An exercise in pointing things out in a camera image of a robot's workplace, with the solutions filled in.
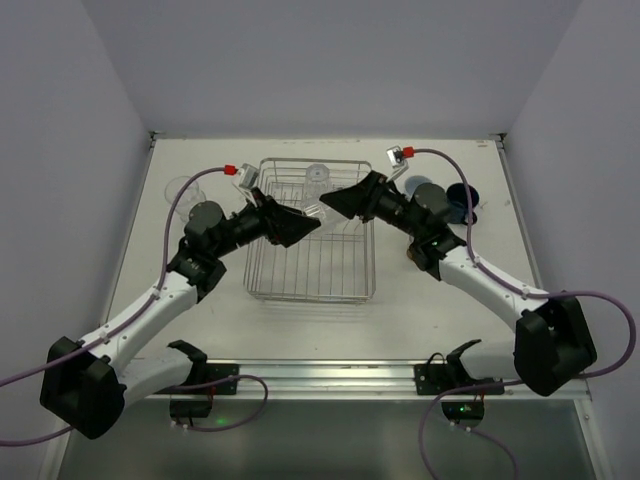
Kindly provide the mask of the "clear glass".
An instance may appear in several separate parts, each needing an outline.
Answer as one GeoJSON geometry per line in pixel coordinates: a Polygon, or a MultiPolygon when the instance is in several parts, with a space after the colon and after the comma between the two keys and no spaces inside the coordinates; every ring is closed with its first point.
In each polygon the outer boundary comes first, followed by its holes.
{"type": "Polygon", "coordinates": [[[164,196],[170,205],[175,205],[174,213],[184,224],[189,221],[191,210],[206,200],[198,181],[191,180],[188,176],[176,177],[169,181],[164,196]]]}
{"type": "Polygon", "coordinates": [[[302,205],[302,211],[308,216],[320,221],[321,226],[315,233],[324,234],[334,231],[339,225],[348,221],[348,218],[322,203],[318,198],[309,199],[302,205]]]}
{"type": "Polygon", "coordinates": [[[328,193],[332,188],[330,169],[325,164],[315,163],[306,168],[303,199],[313,200],[328,193]]]}

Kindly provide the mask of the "light grey footed cup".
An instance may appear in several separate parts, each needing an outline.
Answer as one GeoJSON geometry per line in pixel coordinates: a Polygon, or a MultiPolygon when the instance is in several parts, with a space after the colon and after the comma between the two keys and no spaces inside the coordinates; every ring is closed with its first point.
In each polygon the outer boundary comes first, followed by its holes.
{"type": "Polygon", "coordinates": [[[422,184],[431,184],[432,180],[421,175],[413,175],[404,181],[404,190],[408,196],[412,196],[416,189],[422,184]]]}

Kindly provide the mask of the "beige brown cup back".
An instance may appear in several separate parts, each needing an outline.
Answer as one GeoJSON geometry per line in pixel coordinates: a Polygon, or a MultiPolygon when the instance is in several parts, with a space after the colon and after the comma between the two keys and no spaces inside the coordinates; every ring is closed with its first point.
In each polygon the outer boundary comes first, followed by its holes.
{"type": "Polygon", "coordinates": [[[415,245],[413,243],[411,243],[408,246],[407,249],[407,257],[412,261],[415,262],[416,259],[418,258],[418,254],[416,253],[416,249],[415,249],[415,245]]]}

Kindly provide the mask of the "dark blue ceramic mug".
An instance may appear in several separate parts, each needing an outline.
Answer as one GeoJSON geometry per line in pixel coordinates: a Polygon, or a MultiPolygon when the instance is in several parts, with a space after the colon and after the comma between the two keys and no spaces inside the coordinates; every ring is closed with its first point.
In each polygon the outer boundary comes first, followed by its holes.
{"type": "Polygon", "coordinates": [[[453,183],[447,188],[446,197],[450,206],[450,224],[476,224],[478,217],[475,208],[479,204],[480,195],[473,186],[466,187],[463,183],[453,183]]]}

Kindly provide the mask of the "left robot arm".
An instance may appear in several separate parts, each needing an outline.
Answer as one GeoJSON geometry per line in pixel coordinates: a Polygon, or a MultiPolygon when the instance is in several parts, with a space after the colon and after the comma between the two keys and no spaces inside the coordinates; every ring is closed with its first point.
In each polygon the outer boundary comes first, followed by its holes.
{"type": "Polygon", "coordinates": [[[211,293],[226,272],[224,256],[256,240],[288,248],[320,227],[318,219],[278,203],[259,189],[225,215],[214,201],[195,205],[178,250],[158,280],[101,328],[49,349],[39,401],[88,439],[115,425],[126,408],[165,389],[195,390],[207,378],[207,356],[175,340],[158,355],[139,351],[174,319],[211,293]]]}

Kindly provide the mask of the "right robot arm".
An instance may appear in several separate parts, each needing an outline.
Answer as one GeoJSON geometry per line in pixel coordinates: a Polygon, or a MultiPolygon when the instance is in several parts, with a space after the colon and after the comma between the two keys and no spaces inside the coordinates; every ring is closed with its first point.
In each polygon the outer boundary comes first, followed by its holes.
{"type": "Polygon", "coordinates": [[[321,195],[323,204],[342,216],[362,222],[382,220],[409,235],[408,251],[419,270],[465,292],[497,315],[513,332],[506,342],[474,339],[446,357],[449,375],[459,386],[493,379],[520,380],[533,392],[549,396],[597,359],[579,301],[550,299],[541,290],[504,285],[480,269],[466,242],[448,226],[445,190],[420,184],[411,197],[378,172],[354,186],[321,195]]]}

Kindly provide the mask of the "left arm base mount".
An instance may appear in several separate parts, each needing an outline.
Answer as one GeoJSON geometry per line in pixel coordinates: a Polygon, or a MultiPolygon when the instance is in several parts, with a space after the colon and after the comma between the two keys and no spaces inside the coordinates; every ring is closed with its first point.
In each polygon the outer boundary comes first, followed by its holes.
{"type": "Polygon", "coordinates": [[[191,362],[186,380],[177,386],[169,387],[168,392],[209,396],[236,393],[238,364],[210,364],[206,353],[183,340],[173,341],[168,347],[181,352],[191,362]]]}

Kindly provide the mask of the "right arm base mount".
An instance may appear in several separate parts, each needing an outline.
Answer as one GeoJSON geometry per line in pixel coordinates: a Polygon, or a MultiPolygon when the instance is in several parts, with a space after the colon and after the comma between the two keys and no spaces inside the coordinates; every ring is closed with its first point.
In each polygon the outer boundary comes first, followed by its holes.
{"type": "Polygon", "coordinates": [[[414,365],[413,380],[416,394],[438,395],[455,388],[484,386],[498,382],[498,379],[491,377],[474,379],[463,368],[462,354],[480,342],[480,339],[468,341],[447,355],[436,352],[425,363],[414,365]]]}

